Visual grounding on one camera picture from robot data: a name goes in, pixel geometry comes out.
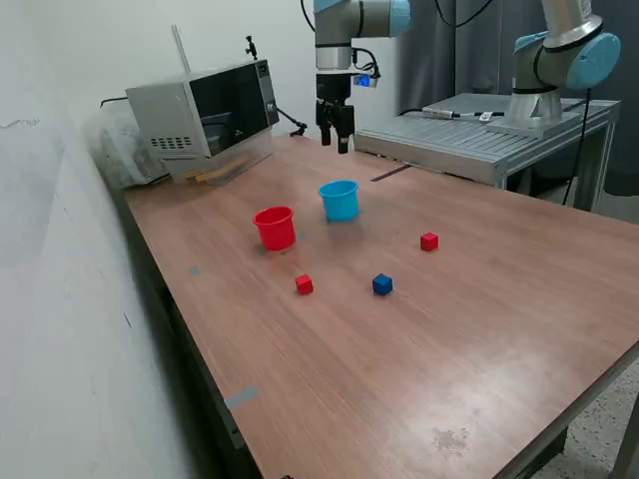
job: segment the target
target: blue cube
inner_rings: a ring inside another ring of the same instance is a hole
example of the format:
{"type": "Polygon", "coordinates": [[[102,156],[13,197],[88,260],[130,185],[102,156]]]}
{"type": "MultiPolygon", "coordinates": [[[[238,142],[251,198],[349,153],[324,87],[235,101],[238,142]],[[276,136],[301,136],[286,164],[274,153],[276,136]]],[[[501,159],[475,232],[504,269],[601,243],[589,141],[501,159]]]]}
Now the blue cube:
{"type": "Polygon", "coordinates": [[[372,290],[375,294],[386,296],[392,291],[392,278],[385,274],[378,274],[372,281],[372,290]]]}

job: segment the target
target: floor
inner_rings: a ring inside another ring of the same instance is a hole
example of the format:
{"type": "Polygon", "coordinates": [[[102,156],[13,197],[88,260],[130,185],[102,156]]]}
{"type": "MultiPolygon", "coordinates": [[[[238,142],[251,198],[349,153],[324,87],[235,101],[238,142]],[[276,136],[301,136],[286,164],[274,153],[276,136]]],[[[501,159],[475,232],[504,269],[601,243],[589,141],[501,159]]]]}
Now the floor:
{"type": "MultiPolygon", "coordinates": [[[[554,192],[546,199],[558,202],[564,192],[554,192]]],[[[599,214],[639,224],[639,197],[619,198],[604,194],[599,214]]],[[[607,478],[638,390],[639,361],[575,419],[568,430],[564,453],[556,456],[534,479],[607,478]]]]}

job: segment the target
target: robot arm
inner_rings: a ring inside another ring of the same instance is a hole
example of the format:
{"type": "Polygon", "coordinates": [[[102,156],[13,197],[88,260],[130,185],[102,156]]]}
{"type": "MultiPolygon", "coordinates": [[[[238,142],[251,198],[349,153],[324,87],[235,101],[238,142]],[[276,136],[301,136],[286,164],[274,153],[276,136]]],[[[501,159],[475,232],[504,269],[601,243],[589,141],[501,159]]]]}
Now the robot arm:
{"type": "Polygon", "coordinates": [[[337,149],[348,151],[354,133],[354,107],[350,97],[353,38],[393,37],[410,24],[408,0],[315,0],[318,100],[316,123],[321,143],[330,145],[337,132],[337,149]]]}
{"type": "MultiPolygon", "coordinates": [[[[505,122],[535,128],[561,120],[558,87],[593,88],[616,66],[619,38],[603,33],[590,0],[541,0],[547,32],[515,44],[513,96],[505,122]]],[[[354,133],[350,97],[353,38],[392,37],[410,24],[408,0],[315,0],[318,67],[316,123],[321,142],[330,145],[335,128],[340,153],[354,133]]]]}
{"type": "Polygon", "coordinates": [[[504,122],[532,129],[561,121],[559,87],[594,88],[614,70],[621,41],[603,32],[590,0],[541,0],[547,32],[515,43],[513,94],[504,122]]]}

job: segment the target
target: plastic bag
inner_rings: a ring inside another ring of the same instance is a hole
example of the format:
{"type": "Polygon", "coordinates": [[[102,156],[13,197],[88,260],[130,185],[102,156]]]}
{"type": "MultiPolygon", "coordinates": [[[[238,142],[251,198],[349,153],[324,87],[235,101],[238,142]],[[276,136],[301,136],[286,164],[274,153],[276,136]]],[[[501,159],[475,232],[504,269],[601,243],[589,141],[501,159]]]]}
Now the plastic bag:
{"type": "Polygon", "coordinates": [[[146,185],[167,174],[146,148],[128,101],[106,103],[85,134],[91,157],[112,188],[146,185]]]}

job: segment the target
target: white wall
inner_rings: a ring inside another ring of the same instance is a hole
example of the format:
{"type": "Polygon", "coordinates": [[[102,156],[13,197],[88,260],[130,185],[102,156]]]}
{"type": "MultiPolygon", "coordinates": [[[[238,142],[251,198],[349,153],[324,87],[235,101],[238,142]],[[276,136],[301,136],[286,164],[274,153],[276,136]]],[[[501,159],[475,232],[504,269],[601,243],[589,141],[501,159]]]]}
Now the white wall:
{"type": "Polygon", "coordinates": [[[214,477],[198,475],[196,429],[152,338],[167,337],[162,310],[143,307],[19,2],[0,0],[0,477],[214,477]]]}
{"type": "MultiPolygon", "coordinates": [[[[108,97],[183,71],[171,25],[178,24],[193,70],[246,61],[245,37],[271,63],[280,107],[315,127],[314,34],[296,0],[23,0],[79,126],[108,97]]],[[[307,0],[310,12],[313,0],[307,0]]],[[[376,90],[355,88],[359,127],[396,113],[395,44],[358,40],[374,51],[376,90]]],[[[292,128],[282,120],[279,133],[292,128]]]]}

